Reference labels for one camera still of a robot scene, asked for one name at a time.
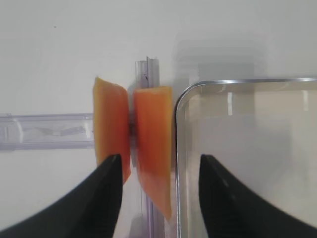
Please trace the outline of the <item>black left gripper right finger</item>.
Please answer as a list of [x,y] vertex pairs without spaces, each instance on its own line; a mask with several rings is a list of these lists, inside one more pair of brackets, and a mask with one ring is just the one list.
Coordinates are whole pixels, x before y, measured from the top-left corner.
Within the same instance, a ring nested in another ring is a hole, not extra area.
[[199,204],[210,238],[317,236],[315,227],[265,201],[212,155],[201,155]]

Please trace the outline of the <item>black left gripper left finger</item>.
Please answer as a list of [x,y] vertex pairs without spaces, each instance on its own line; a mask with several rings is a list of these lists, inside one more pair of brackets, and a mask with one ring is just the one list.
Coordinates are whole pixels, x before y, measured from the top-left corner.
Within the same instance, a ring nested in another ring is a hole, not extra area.
[[111,238],[123,197],[122,160],[111,155],[81,184],[2,238]]

